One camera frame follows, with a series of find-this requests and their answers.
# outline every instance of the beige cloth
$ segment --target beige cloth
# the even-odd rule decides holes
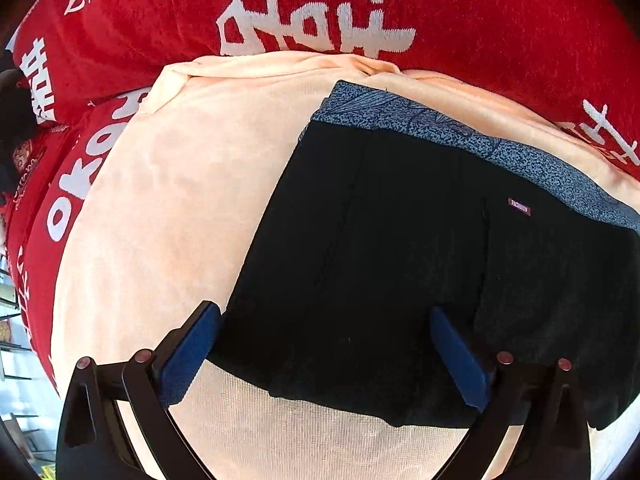
[[[537,146],[640,210],[640,184],[596,150],[441,74],[303,52],[168,66],[112,149],[66,245],[52,336],[61,394],[79,357],[126,360],[155,347],[201,300],[226,306],[297,138],[339,79]],[[272,399],[208,362],[172,414],[220,480],[429,479],[464,434]],[[161,478],[129,410],[124,417],[146,469]]]

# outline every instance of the red blanket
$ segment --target red blanket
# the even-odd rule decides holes
[[[561,123],[640,178],[640,45],[609,0],[40,0],[15,61],[63,123],[205,54],[356,52],[444,72]]]
[[[104,159],[147,91],[109,100],[64,131],[43,130],[8,207],[12,280],[31,345],[52,381],[53,303],[66,240]]]

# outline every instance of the metal pin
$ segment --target metal pin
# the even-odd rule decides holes
[[[511,355],[509,352],[498,352],[498,355],[496,357],[501,365],[510,365],[511,363],[513,363],[513,355]]]
[[[134,356],[134,359],[137,363],[146,363],[147,361],[149,361],[149,359],[151,359],[151,356],[153,354],[154,353],[151,350],[145,348],[143,350],[138,350],[136,352],[136,355]]]
[[[569,361],[569,359],[565,359],[564,357],[558,359],[558,367],[561,370],[568,372],[569,370],[571,370],[571,361]]]
[[[76,363],[76,368],[78,368],[78,370],[84,370],[90,364],[91,364],[91,358],[90,357],[82,357],[82,358],[78,359],[78,362]]]

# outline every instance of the red fabric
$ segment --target red fabric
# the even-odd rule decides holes
[[[609,0],[40,0],[18,34],[18,65],[40,39],[49,73],[38,91],[58,121],[151,84],[171,62],[354,51],[505,95],[640,178],[640,46]],[[586,110],[598,119],[605,105],[598,129]]]
[[[31,345],[53,382],[53,303],[66,240],[104,159],[147,91],[107,101],[58,135],[47,131],[6,216],[12,280]]]

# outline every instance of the blue gripper pad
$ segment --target blue gripper pad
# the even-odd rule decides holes
[[[431,341],[449,370],[465,404],[481,412],[489,403],[494,371],[484,370],[444,311],[431,309]]]
[[[161,368],[156,371],[156,394],[164,409],[184,398],[218,336],[220,325],[219,307],[203,302],[183,327],[169,332],[156,349],[161,361]]]

